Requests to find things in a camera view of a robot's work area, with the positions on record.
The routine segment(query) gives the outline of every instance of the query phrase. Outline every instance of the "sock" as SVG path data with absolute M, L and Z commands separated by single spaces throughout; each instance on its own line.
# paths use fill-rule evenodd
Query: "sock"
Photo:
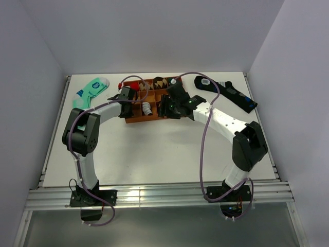
M 214 84 L 212 84 L 211 81 L 206 79 L 203 76 L 197 76 L 194 79 L 194 84 L 197 89 L 210 91 L 217 93 L 217 89 Z M 252 99 L 250 99 L 248 96 L 244 95 L 243 93 L 236 90 L 232 82 L 226 81 L 226 82 L 216 82 L 217 86 L 220 89 L 220 93 L 231 100 L 234 104 L 236 104 L 238 107 L 240 107 L 242 110 L 244 110 L 247 113 L 250 113 L 258 104 L 254 102 Z
M 165 89 L 168 87 L 168 82 L 165 78 L 156 77 L 153 79 L 154 89 Z
M 79 90 L 73 97 L 73 108 L 88 109 L 90 101 L 109 86 L 106 78 L 98 77 Z

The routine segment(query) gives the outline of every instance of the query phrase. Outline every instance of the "cable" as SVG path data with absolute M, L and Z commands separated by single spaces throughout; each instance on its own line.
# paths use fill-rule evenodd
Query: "cable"
M 205 188 L 204 188 L 204 182 L 203 182 L 203 163 L 204 163 L 204 149 L 205 149 L 205 140 L 206 140 L 206 134 L 207 134 L 207 130 L 208 130 L 208 127 L 209 127 L 209 123 L 210 123 L 210 120 L 211 120 L 211 116 L 212 116 L 212 105 L 214 104 L 214 102 L 218 99 L 218 97 L 220 96 L 220 89 L 218 88 L 217 84 L 214 82 L 214 80 L 212 80 L 210 77 L 202 74 L 202 73 L 199 73 L 199 72 L 187 72 L 187 73 L 184 73 L 184 74 L 181 74 L 180 76 L 177 76 L 175 78 L 175 80 L 179 79 L 180 77 L 182 76 L 185 76 L 185 75 L 189 75 L 189 74 L 197 74 L 197 75 L 200 75 L 200 76 L 203 76 L 205 78 L 207 78 L 209 81 L 211 81 L 214 86 L 216 87 L 217 89 L 217 95 L 216 97 L 210 102 L 210 112 L 209 112 L 209 117 L 207 119 L 207 122 L 206 122 L 206 125 L 205 125 L 205 128 L 204 128 L 204 131 L 203 131 L 203 134 L 202 134 L 202 140 L 201 140 L 201 149 L 200 149 L 200 167 L 199 167 L 199 179 L 200 179 L 200 187 L 201 187 L 201 191 L 202 191 L 202 194 L 204 196 L 204 198 L 208 201 L 208 202 L 218 202 L 220 201 L 221 199 L 223 199 L 225 196 L 227 196 L 228 194 L 230 194 L 232 191 L 234 191 L 234 189 L 240 187 L 241 185 L 243 185 L 246 181 L 250 181 L 251 182 L 251 199 L 250 199 L 250 202 L 248 204 L 248 207 L 247 209 L 242 212 L 242 214 L 238 217 L 236 217 L 235 219 L 238 219 L 240 218 L 241 216 L 243 216 L 244 214 L 246 214 L 249 210 L 250 210 L 250 207 L 251 207 L 251 204 L 252 204 L 252 201 L 253 201 L 253 181 L 251 180 L 251 178 L 245 178 L 243 179 L 242 181 L 240 181 L 239 183 L 237 183 L 236 185 L 234 185 L 231 189 L 229 189 L 226 193 L 224 193 L 223 195 L 221 195 L 220 197 L 218 198 L 215 198 L 215 199 L 211 199 L 207 196 L 206 192 L 205 192 Z
M 126 79 L 131 78 L 131 77 L 137 77 L 137 78 L 139 78 L 140 80 L 142 80 L 143 83 L 144 83 L 145 85 L 147 84 L 147 82 L 146 82 L 143 78 L 141 78 L 141 77 L 139 77 L 139 76 L 127 76 L 126 78 L 124 78 L 124 79 L 121 81 L 121 83 L 123 83 Z M 144 101 L 144 100 L 146 99 L 146 97 L 148 96 L 148 94 L 149 94 L 149 87 L 148 87 L 148 86 L 146 86 L 146 90 L 147 90 L 146 95 L 145 95 L 142 99 L 139 99 L 139 100 L 127 100 L 127 99 L 120 99 L 120 100 L 118 100 L 118 99 L 117 99 L 117 100 L 113 100 L 113 101 L 110 101 L 110 102 L 107 102 L 107 103 L 101 104 L 101 105 L 95 107 L 94 109 L 89 109 L 89 110 L 83 111 L 81 114 L 78 115 L 78 117 L 74 120 L 74 122 L 73 122 L 73 124 L 72 124 L 72 126 L 71 126 L 70 133 L 69 133 L 69 135 L 68 135 L 68 149 L 69 149 L 69 151 L 71 152 L 71 154 L 74 156 L 74 158 L 75 158 L 75 160 L 76 160 L 76 163 L 77 163 L 77 169 L 78 169 L 78 174 L 79 174 L 79 179 L 80 179 L 81 185 L 82 185 L 83 189 L 86 191 L 86 193 L 87 193 L 88 195 L 90 195 L 91 197 L 95 198 L 96 200 L 99 200 L 99 201 L 103 202 L 104 204 L 110 206 L 111 209 L 112 209 L 112 211 L 113 211 L 112 217 L 111 217 L 109 220 L 107 220 L 106 222 L 104 222 L 104 223 L 100 223 L 100 224 L 91 224 L 91 223 L 88 223 L 88 222 L 83 222 L 83 223 L 85 223 L 85 224 L 87 224 L 87 225 L 89 225 L 89 226 L 103 226 L 103 225 L 107 225 L 107 224 L 109 224 L 109 223 L 114 219 L 114 216 L 115 216 L 115 209 L 114 209 L 114 207 L 113 207 L 109 202 L 107 202 L 106 200 L 104 200 L 104 199 L 102 199 L 102 198 L 99 198 L 98 196 L 96 196 L 96 195 L 92 194 L 91 192 L 89 192 L 87 186 L 86 186 L 85 183 L 83 182 L 83 176 L 82 176 L 82 172 L 81 172 L 80 160 L 79 160 L 79 157 L 73 152 L 73 148 L 72 148 L 72 134 L 73 134 L 73 130 L 74 130 L 75 126 L 77 125 L 79 119 L 80 119 L 83 115 L 85 115 L 85 114 L 87 114 L 87 113 L 89 113 L 89 112 L 92 112 L 92 111 L 94 111 L 94 110 L 98 110 L 98 109 L 100 109 L 100 108 L 102 108 L 102 107 L 104 107 L 104 106 L 107 106 L 107 105 L 109 105 L 109 104 L 112 104 L 112 103 L 114 103 L 114 102 L 139 102 L 139 101 Z
M 73 190 L 72 190 L 72 188 L 71 188 L 71 181 L 72 181 L 72 180 L 75 181 L 76 185 L 77 185 L 77 180 L 75 180 L 75 179 L 70 179 L 70 181 L 68 182 L 68 186 L 69 186 L 70 190 L 71 190 L 72 193 L 73 193 Z

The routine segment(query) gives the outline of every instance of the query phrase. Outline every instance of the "small object in tray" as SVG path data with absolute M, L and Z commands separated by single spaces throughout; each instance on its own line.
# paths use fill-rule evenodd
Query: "small object in tray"
M 123 83 L 119 83 L 118 84 L 118 90 L 120 90 L 122 88 L 122 84 Z M 135 90 L 136 92 L 138 92 L 138 83 L 137 82 L 133 82 L 130 85 L 127 85 L 128 87 L 132 88 L 133 90 Z
M 154 90 L 153 82 L 151 82 L 151 83 L 147 82 L 147 83 L 150 86 L 149 90 Z M 146 86 L 144 85 L 144 83 L 142 81 L 139 83 L 139 90 L 146 91 Z
M 162 77 L 156 77 L 153 79 L 154 89 L 165 89 L 168 87 L 168 81 Z
M 152 110 L 151 110 L 151 104 L 148 102 L 142 103 L 142 110 L 143 110 L 145 116 L 153 115 Z
M 167 78 L 168 83 L 171 84 L 171 81 L 172 81 L 173 79 L 175 80 L 175 77 Z

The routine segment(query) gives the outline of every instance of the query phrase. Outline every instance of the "gray floor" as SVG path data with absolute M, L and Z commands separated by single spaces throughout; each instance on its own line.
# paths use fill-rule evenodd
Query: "gray floor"
M 79 211 L 37 211 L 24 246 L 298 246 L 285 203 L 255 206 L 235 223 L 218 205 L 118 209 L 102 227 L 82 225 Z

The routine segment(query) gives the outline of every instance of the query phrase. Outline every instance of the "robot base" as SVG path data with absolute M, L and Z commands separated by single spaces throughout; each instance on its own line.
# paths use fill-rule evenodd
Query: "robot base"
M 104 204 L 90 197 L 82 188 L 76 186 L 71 194 L 70 207 L 102 207 Z M 117 200 L 117 190 L 99 190 L 99 183 L 90 192 L 115 206 Z M 103 215 L 103 209 L 81 209 L 80 216 L 83 221 L 97 221 Z
M 209 186 L 207 187 L 207 196 L 210 199 L 216 199 L 226 193 L 228 190 L 227 186 Z M 243 185 L 236 191 L 232 191 L 230 194 L 225 196 L 223 199 L 217 202 L 232 202 L 236 203 L 239 200 L 242 201 L 250 201 L 251 199 L 251 192 L 249 185 Z

